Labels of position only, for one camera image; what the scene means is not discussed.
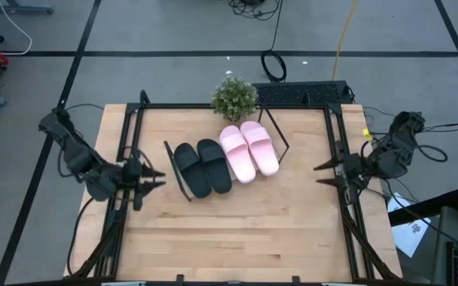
potted plant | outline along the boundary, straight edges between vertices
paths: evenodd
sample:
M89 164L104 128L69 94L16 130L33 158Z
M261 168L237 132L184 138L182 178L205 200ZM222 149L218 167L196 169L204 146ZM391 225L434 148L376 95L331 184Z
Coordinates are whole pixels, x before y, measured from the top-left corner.
M242 78L227 77L212 93L212 107L231 122L254 113L258 92Z

